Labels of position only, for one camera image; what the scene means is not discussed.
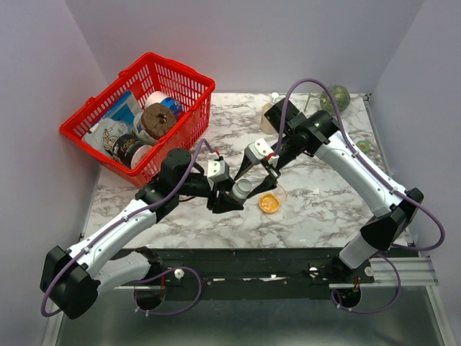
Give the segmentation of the small pill bottle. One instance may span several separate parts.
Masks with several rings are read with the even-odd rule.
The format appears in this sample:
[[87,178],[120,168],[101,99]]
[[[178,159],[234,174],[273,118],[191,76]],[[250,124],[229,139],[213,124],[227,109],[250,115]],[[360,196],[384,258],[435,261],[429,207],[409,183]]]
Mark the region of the small pill bottle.
[[234,200],[244,204],[252,189],[252,183],[248,179],[242,178],[232,186],[230,196]]

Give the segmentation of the clear dish lid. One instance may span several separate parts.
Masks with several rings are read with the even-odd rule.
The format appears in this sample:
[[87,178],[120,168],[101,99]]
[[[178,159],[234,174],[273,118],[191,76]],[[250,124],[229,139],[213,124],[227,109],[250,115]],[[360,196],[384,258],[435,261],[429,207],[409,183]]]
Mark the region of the clear dish lid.
[[287,200],[287,192],[281,184],[277,185],[277,188],[274,190],[274,195],[283,203]]

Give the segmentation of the orange pill dish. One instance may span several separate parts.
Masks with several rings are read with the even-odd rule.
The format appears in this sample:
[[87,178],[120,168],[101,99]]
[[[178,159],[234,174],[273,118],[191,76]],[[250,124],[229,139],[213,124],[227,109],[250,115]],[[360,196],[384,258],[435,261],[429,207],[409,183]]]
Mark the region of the orange pill dish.
[[259,207],[263,213],[273,214],[276,213],[281,206],[279,198],[272,194],[266,193],[259,198]]

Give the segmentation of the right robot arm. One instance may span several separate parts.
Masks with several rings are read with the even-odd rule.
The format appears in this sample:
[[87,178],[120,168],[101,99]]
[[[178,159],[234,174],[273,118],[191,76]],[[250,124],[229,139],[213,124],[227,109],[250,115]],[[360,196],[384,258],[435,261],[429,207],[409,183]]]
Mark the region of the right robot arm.
[[339,130],[336,119],[319,110],[306,117],[293,103],[282,99],[272,105],[264,117],[278,129],[284,126],[279,152],[264,139],[249,144],[236,175],[241,178],[257,164],[268,175],[250,196],[276,187],[281,168],[299,155],[317,157],[332,167],[366,202],[373,216],[340,252],[331,265],[333,277],[342,283],[356,276],[358,267],[379,251],[389,249],[416,215],[415,204],[424,200],[418,189],[406,189],[386,175],[364,154],[354,154],[347,146],[348,135]]

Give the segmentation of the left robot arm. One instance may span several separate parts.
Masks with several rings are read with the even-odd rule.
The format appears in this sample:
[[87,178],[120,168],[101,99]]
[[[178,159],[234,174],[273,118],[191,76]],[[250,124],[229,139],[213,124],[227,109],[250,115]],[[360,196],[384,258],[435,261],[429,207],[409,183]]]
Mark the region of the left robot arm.
[[48,301],[69,319],[80,317],[108,290],[125,283],[155,283],[163,269],[161,259],[147,248],[128,256],[113,257],[133,238],[156,225],[178,205],[182,195],[207,199],[213,213],[243,209],[252,188],[246,179],[234,181],[227,162],[213,154],[203,169],[196,154],[174,148],[161,163],[159,173],[140,188],[129,204],[93,235],[62,249],[52,248],[45,257],[40,289],[45,294],[41,313]]

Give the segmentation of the beige soap pump bottle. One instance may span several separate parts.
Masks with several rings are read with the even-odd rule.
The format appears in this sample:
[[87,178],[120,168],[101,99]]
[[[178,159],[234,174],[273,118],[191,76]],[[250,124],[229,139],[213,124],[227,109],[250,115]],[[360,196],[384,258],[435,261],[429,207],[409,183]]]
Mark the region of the beige soap pump bottle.
[[273,135],[276,133],[276,130],[274,129],[273,125],[270,122],[269,110],[277,103],[279,99],[279,93],[272,92],[269,95],[269,97],[270,97],[270,100],[262,107],[262,110],[261,110],[260,129],[263,133],[266,133],[268,135]]

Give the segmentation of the brown round cork block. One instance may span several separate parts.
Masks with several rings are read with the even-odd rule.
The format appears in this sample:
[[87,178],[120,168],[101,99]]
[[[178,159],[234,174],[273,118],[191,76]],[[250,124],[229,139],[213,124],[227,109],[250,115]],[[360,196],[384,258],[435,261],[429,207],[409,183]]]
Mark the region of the brown round cork block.
[[141,124],[150,137],[159,140],[176,125],[176,118],[167,106],[154,103],[145,108]]

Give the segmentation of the green cylinder bottle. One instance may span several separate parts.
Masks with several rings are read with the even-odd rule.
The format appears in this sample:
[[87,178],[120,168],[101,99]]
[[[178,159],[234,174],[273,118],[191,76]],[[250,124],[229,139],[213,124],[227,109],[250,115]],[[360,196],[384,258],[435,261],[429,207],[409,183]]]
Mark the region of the green cylinder bottle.
[[363,153],[368,153],[371,150],[371,144],[369,141],[360,140],[356,142],[356,145]]

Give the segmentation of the white printed cup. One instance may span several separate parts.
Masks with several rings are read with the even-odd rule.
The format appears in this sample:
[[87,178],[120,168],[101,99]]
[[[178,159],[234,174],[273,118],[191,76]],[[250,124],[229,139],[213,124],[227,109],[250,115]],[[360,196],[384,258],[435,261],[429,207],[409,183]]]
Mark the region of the white printed cup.
[[143,112],[139,112],[133,120],[133,133],[142,141],[146,142],[150,146],[154,146],[158,143],[158,140],[150,136],[145,128],[143,127],[143,124],[141,122]]

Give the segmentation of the green melon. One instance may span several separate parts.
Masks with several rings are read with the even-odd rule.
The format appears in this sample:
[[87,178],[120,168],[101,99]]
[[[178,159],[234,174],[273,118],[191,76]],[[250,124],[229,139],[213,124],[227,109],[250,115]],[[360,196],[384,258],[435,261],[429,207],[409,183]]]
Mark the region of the green melon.
[[[351,96],[348,89],[341,85],[332,85],[328,89],[334,96],[339,112],[345,111],[351,102]],[[334,114],[334,106],[325,91],[320,94],[320,106],[322,110],[328,112],[331,115]]]

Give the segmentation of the white blue tissue roll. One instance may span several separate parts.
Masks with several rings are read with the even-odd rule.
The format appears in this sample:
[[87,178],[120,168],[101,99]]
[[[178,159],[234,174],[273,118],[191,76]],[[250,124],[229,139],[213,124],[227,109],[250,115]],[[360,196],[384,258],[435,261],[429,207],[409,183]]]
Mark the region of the white blue tissue roll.
[[154,105],[156,103],[159,103],[160,105],[169,108],[173,112],[177,120],[181,118],[183,113],[182,104],[173,97],[164,94],[161,91],[154,91],[147,97],[144,108],[146,109],[147,107]]

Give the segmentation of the blue white packet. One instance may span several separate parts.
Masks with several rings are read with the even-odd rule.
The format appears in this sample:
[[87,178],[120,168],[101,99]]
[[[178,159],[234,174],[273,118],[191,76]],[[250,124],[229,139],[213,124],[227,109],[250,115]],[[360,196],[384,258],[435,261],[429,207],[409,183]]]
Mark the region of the blue white packet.
[[99,125],[104,125],[106,128],[111,125],[118,125],[123,131],[132,133],[134,118],[140,113],[141,108],[137,99],[130,90],[127,90],[89,129],[89,133],[94,132]]

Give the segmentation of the silver cartoon snack bag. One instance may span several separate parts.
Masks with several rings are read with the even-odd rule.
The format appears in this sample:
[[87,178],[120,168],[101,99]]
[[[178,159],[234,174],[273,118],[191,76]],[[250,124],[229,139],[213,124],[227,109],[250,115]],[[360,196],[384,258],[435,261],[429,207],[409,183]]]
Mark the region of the silver cartoon snack bag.
[[131,129],[127,123],[105,118],[90,128],[83,136],[82,141],[98,152],[111,157],[112,147],[116,140],[128,133],[131,133]]

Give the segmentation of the red plastic shopping basket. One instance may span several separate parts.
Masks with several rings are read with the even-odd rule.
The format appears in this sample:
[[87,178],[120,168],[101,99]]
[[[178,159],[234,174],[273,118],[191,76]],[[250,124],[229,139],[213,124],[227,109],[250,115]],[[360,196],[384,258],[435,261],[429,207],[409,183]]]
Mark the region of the red plastic shopping basket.
[[[60,126],[61,135],[72,140],[93,156],[103,167],[137,187],[142,187],[158,173],[161,162],[173,148],[190,149],[205,132],[210,120],[211,95],[215,82],[183,63],[147,52],[97,96],[87,99],[82,107]],[[131,91],[142,107],[148,96],[160,91],[182,105],[182,115],[176,125],[164,135],[134,169],[83,142],[84,134],[121,98]]]

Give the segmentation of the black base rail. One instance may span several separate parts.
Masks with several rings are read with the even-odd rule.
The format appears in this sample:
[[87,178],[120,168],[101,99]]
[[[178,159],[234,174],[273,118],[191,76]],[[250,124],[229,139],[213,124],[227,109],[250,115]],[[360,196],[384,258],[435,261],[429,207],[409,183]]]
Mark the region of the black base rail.
[[177,280],[166,275],[166,300],[237,301],[258,299],[327,299],[330,285],[348,288],[375,281],[366,272],[371,263],[355,270],[340,264],[337,248],[275,249],[148,249],[156,261],[150,276],[170,267],[190,267]]

